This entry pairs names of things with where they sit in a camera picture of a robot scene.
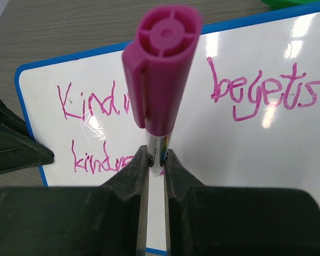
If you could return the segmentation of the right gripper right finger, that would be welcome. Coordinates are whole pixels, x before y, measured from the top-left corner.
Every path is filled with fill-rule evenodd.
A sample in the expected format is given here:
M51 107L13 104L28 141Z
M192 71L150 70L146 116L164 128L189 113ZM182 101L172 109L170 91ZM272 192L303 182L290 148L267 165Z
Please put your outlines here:
M168 255L320 255L320 208L306 191L207 186L172 150L164 172Z

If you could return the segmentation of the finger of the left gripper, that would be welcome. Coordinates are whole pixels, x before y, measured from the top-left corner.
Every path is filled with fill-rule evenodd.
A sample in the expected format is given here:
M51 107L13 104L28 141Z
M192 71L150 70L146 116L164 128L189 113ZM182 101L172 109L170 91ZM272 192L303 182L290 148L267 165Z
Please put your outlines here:
M29 137L26 122L0 99L0 174L54 162L54 153Z

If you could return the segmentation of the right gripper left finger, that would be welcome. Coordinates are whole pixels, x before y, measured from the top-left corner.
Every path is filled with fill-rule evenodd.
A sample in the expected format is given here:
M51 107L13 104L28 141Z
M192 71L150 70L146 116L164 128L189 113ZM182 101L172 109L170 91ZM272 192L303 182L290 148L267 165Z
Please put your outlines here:
M1 187L0 255L145 255L148 156L98 187Z

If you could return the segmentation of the pink capped marker pen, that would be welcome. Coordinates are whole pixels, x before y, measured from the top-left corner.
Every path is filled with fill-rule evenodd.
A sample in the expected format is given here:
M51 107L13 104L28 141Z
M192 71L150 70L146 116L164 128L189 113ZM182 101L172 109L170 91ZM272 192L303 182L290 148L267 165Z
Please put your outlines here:
M147 131L148 166L156 177L163 172L202 25L201 14L188 5L152 8L122 53L134 121Z

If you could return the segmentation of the blue framed whiteboard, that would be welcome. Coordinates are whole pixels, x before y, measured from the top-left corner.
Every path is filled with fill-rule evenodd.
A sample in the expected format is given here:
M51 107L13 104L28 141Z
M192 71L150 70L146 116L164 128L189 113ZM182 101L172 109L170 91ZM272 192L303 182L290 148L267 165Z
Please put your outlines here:
M14 77L43 183L98 186L147 143L126 44L32 62ZM320 205L320 1L206 25L169 148L210 186L284 187Z

